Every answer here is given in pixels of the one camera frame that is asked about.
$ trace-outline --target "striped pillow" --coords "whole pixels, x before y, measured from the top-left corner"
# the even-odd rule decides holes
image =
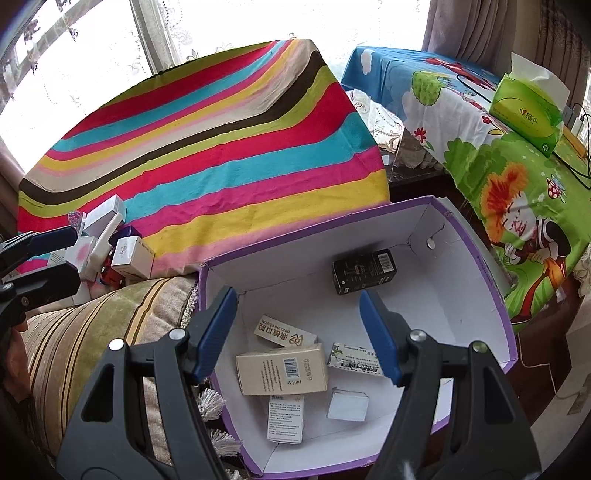
[[[57,455],[80,393],[109,341],[124,338],[132,345],[157,340],[180,326],[194,306],[195,292],[194,277],[147,280],[29,320],[23,340],[43,448]],[[153,380],[145,379],[144,385],[148,419],[157,419]],[[165,443],[161,426],[151,423],[154,453],[166,457],[165,445],[159,445],[159,439]]]

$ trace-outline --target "silver screw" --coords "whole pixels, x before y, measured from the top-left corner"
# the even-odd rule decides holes
[[[413,342],[424,342],[427,339],[427,334],[422,330],[411,330],[410,339]]]
[[[477,340],[472,343],[472,349],[477,353],[487,353],[488,345],[485,342]]]
[[[171,340],[180,340],[181,338],[184,338],[184,335],[185,331],[182,328],[175,328],[168,333]]]
[[[116,352],[117,350],[121,350],[125,345],[125,342],[121,338],[113,338],[109,342],[109,348]]]

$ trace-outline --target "black product box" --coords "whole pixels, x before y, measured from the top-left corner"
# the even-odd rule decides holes
[[[352,255],[333,263],[333,281],[339,295],[387,283],[396,275],[390,250]]]

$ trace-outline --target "open box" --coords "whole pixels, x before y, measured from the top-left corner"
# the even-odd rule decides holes
[[[352,213],[213,258],[202,268],[200,308],[230,285],[238,293],[238,313],[212,381],[226,399],[223,421],[243,442],[254,474],[304,477],[377,458],[402,394],[389,379],[329,368],[328,390],[305,395],[302,443],[277,444],[267,440],[269,399],[241,394],[235,357],[273,348],[254,335],[263,314],[317,334],[327,356],[333,342],[371,348],[359,317],[359,292],[336,294],[332,263],[384,248],[398,272],[375,288],[390,310],[441,343],[483,340],[505,372],[515,363],[511,323],[490,272],[460,222],[434,197]],[[326,417],[333,387],[369,396],[365,422]],[[447,423],[452,387],[441,382],[434,430]]]

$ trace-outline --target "colorful striped cloth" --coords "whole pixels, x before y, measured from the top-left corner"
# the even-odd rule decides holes
[[[107,103],[27,174],[19,230],[115,193],[156,254],[153,278],[389,196],[378,147],[310,40],[216,53]]]

